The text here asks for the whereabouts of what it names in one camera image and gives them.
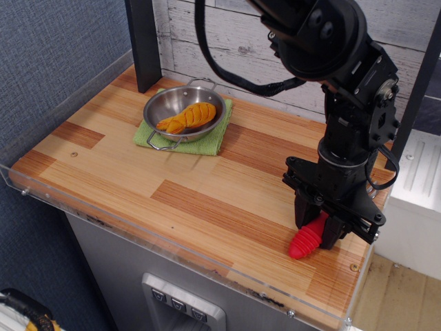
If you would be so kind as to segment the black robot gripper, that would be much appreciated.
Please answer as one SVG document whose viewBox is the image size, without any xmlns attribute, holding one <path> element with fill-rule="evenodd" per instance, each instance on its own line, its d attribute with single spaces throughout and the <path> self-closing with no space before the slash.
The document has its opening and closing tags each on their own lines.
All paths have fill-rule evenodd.
<svg viewBox="0 0 441 331">
<path fill-rule="evenodd" d="M 309 224 L 322 212 L 323 197 L 298 185 L 312 186 L 319 192 L 329 194 L 337 199 L 343 199 L 356 188 L 357 185 L 366 187 L 371 185 L 374 190 L 381 186 L 371 181 L 370 174 L 378 156 L 377 152 L 368 153 L 360 159 L 339 159 L 332 154 L 325 154 L 325 150 L 318 151 L 319 160 L 314 163 L 298 157 L 286 159 L 287 171 L 283 175 L 283 182 L 295 191 L 295 222 L 298 229 Z M 333 216 L 322 213 L 324 228 L 320 248 L 330 250 L 337 240 L 347 234 L 347 223 L 338 214 Z"/>
</svg>

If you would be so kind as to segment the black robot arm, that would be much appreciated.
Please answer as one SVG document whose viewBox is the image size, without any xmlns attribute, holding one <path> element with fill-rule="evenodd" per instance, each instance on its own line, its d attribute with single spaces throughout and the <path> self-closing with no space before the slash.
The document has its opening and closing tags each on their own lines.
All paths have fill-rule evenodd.
<svg viewBox="0 0 441 331">
<path fill-rule="evenodd" d="M 371 180 L 379 154 L 400 127 L 396 119 L 397 68 L 367 32 L 355 1 L 254 1 L 285 68 L 316 81 L 325 94 L 325 135 L 318 161 L 286 160 L 284 182 L 293 188 L 295 221 L 305 228 L 325 218 L 320 247 L 329 250 L 352 232 L 372 243 L 386 218 L 369 196 L 383 190 Z"/>
</svg>

